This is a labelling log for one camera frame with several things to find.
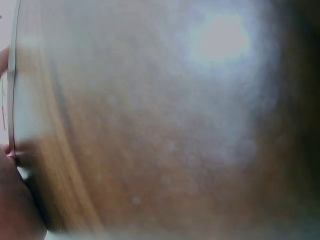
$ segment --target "finger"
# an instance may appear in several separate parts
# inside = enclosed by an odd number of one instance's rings
[[[8,144],[0,144],[0,149],[2,149],[6,155],[10,153],[10,147]]]
[[[8,69],[9,51],[9,46],[0,51],[0,76]]]

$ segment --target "dust speck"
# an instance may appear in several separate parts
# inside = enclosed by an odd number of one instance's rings
[[[141,204],[140,197],[135,196],[134,198],[132,198],[132,203],[133,203],[134,205],[139,205],[139,204]]]

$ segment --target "wood grain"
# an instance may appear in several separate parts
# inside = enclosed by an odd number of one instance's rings
[[[290,1],[21,0],[14,139],[50,231],[319,236],[319,37]],[[250,51],[190,57],[206,16]]]

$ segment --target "brown surface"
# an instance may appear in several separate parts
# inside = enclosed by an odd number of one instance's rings
[[[290,1],[231,2],[21,0],[16,155],[50,230],[317,234],[319,32]],[[189,59],[208,11],[244,16],[254,51]]]

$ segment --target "skin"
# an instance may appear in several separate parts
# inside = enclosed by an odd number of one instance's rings
[[[0,76],[8,68],[9,47],[0,52]],[[47,230],[24,184],[8,145],[0,145],[0,238],[43,240]]]

